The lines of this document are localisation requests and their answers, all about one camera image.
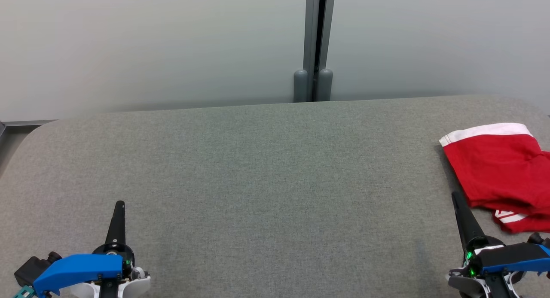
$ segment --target teal connector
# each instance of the teal connector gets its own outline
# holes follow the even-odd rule
[[[13,298],[31,298],[36,296],[36,291],[29,286],[24,286]]]

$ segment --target white stripe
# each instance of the white stripe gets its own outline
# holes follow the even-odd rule
[[[507,216],[505,218],[502,218],[502,219],[499,219],[499,221],[503,222],[504,224],[506,224],[507,222],[517,222],[519,220],[523,220],[524,218],[527,217],[527,214],[516,214],[514,216]]]
[[[515,212],[511,212],[511,211],[501,211],[501,210],[496,210],[495,211],[495,216],[497,218],[502,218],[504,216],[509,216],[511,214],[515,214]]]
[[[533,137],[524,124],[497,123],[450,132],[440,139],[440,144],[444,147],[450,143],[479,135],[529,135]]]

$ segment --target folded red garment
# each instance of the folded red garment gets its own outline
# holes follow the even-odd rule
[[[509,222],[495,216],[507,231],[550,229],[550,153],[525,125],[476,126],[451,132],[440,143],[471,207],[513,211]]]

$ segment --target floor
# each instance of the floor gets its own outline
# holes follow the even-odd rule
[[[16,126],[7,128],[0,137],[0,177],[8,166],[9,160],[23,142],[23,139],[37,126]]]

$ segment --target gray fabric surface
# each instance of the gray fabric surface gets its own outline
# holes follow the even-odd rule
[[[145,297],[458,297],[460,265],[438,139],[550,119],[517,100],[436,97],[103,114],[31,133],[0,180],[0,295],[31,255],[89,253],[116,200],[153,275]],[[507,243],[489,212],[487,234]],[[547,296],[530,274],[520,294]]]

